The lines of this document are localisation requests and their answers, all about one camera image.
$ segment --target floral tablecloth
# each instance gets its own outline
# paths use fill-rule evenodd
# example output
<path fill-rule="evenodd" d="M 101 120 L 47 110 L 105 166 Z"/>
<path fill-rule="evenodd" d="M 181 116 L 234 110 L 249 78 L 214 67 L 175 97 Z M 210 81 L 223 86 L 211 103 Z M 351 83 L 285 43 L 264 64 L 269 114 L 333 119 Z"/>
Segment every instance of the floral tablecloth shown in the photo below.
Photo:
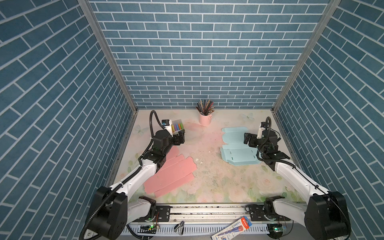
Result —
<path fill-rule="evenodd" d="M 257 133 L 260 122 L 267 116 L 272 118 L 272 128 L 277 130 L 270 110 L 218 109 L 212 114 L 209 126 L 199 124 L 197 110 L 156 110 L 159 119 L 181 119 L 185 128 L 185 143 L 178 146 L 180 154 L 191 156 L 197 170 L 194 180 L 174 191 L 155 198 L 146 194 L 141 186 L 131 198 L 136 201 L 146 195 L 158 203 L 202 203 L 202 202 L 262 202 L 266 197 L 282 195 L 293 201 L 302 201 L 298 192 L 265 163 L 233 166 L 221 158 L 220 147 L 223 127 L 247 127 Z M 138 165 L 137 158 L 150 141 L 150 110 L 140 110 L 129 138 L 115 182 L 126 176 Z M 154 132 L 160 130 L 155 117 Z M 279 150 L 289 155 L 282 139 Z"/>

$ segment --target pencil holder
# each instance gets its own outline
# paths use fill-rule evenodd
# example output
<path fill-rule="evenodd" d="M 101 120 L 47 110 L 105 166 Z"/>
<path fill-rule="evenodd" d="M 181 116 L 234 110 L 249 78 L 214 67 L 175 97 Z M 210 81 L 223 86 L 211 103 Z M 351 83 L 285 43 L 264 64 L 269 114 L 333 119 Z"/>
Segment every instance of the pencil holder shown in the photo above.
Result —
<path fill-rule="evenodd" d="M 199 114 L 199 123 L 203 126 L 208 126 L 211 124 L 212 120 L 212 114 L 209 114 L 207 116 L 202 115 L 201 113 Z"/>

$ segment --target product box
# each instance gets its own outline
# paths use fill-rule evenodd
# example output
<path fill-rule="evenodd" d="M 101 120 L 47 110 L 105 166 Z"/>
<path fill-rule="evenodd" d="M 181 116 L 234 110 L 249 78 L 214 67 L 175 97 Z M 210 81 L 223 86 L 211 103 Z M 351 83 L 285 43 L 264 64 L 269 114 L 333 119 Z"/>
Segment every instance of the product box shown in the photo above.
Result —
<path fill-rule="evenodd" d="M 252 223 L 246 216 L 232 223 L 230 226 L 213 235 L 212 240 L 230 240 L 247 230 Z"/>

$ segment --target black clamp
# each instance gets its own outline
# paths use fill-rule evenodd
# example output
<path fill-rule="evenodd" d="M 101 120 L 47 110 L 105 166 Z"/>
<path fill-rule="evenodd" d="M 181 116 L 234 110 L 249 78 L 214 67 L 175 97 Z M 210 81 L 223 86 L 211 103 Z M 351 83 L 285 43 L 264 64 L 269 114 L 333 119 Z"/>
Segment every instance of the black clamp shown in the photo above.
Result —
<path fill-rule="evenodd" d="M 173 228 L 173 231 L 174 232 L 177 232 L 178 229 L 181 229 L 179 235 L 183 235 L 184 233 L 184 221 L 181 221 L 181 223 L 177 224 L 174 228 Z"/>

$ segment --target blue brick wall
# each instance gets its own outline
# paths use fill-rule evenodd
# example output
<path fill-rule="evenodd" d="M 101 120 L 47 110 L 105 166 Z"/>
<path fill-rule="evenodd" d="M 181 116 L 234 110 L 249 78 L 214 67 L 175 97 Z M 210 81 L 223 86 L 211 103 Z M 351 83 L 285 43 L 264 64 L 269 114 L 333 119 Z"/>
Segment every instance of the blue brick wall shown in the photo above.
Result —
<path fill-rule="evenodd" d="M 77 237 L 131 114 L 76 0 L 0 1 L 0 239 Z"/>
<path fill-rule="evenodd" d="M 352 239 L 384 233 L 383 12 L 342 0 L 278 109 L 306 173 L 346 197 Z"/>
<path fill-rule="evenodd" d="M 139 108 L 271 108 L 327 3 L 91 0 Z"/>

